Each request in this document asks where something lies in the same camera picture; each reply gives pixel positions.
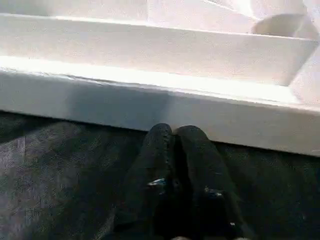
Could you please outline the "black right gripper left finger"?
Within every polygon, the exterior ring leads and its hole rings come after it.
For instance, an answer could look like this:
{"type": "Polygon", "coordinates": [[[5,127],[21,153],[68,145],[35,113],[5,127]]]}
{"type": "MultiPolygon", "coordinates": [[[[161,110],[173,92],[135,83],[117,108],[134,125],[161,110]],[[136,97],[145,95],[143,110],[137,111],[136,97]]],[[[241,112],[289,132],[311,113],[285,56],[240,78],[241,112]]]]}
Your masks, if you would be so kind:
{"type": "Polygon", "coordinates": [[[128,237],[171,239],[176,221],[171,216],[174,193],[170,166],[172,129],[153,126],[125,175],[113,232],[128,237]]]}

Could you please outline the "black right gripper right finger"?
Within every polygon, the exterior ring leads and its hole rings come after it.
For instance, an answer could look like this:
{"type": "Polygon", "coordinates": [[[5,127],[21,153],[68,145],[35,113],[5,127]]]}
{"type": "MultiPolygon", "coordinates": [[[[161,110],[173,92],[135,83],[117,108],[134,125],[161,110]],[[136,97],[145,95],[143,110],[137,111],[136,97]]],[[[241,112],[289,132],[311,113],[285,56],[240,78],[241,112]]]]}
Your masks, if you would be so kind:
{"type": "Polygon", "coordinates": [[[193,240],[249,240],[225,160],[207,135],[188,125],[174,133],[175,169],[186,201],[193,240]]]}

